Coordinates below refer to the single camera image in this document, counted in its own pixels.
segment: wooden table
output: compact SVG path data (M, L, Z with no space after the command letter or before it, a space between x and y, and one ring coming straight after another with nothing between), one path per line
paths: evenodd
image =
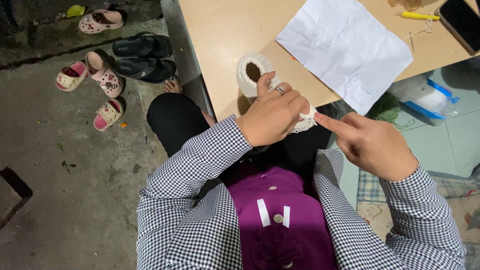
M425 26L423 20L395 16L401 5L391 8L387 0L360 0L367 10L401 39ZM423 0L416 12L432 14L444 0ZM477 10L475 0L468 0ZM275 42L275 37L305 3L305 0L180 0L195 54L217 120L232 113L240 116L249 105L235 77L237 61L244 54L259 52L267 57L280 80L290 83L313 106L340 99L332 89L305 69ZM405 79L443 67L470 55L440 22L433 33L413 36L414 61L396 79Z

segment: phone case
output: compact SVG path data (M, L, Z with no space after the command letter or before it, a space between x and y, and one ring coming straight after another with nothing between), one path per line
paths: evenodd
M439 16L440 22L445 26L445 28L447 28L447 30L458 40L458 42L465 48L465 50L467 50L470 55L475 56L478 52L480 52L480 50L474 51L472 47L463 39L463 37L459 35L458 32L450 25L450 23L442 16L440 9L443 5L444 4L435 10L435 16Z

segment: hand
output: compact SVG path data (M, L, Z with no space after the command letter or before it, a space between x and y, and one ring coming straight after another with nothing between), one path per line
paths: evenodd
M283 140L299 121L299 114L308 114L310 106L306 98L292 90L287 83L282 96L278 90L268 92L268 82L275 71L263 74L257 82L257 100L235 122L248 143L264 146Z
M340 121L316 113L315 121L336 133L336 144L350 162L384 180L401 181L418 166L407 142L390 123L355 112Z

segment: silver ring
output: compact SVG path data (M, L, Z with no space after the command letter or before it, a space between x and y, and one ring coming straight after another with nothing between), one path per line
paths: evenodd
M280 94L283 96L283 86L275 87L274 90L278 90Z

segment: purple shirt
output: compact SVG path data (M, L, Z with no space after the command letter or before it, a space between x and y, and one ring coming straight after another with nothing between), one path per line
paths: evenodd
M240 225L244 269L336 270L322 205L303 180L279 167L260 172L245 161L228 181Z

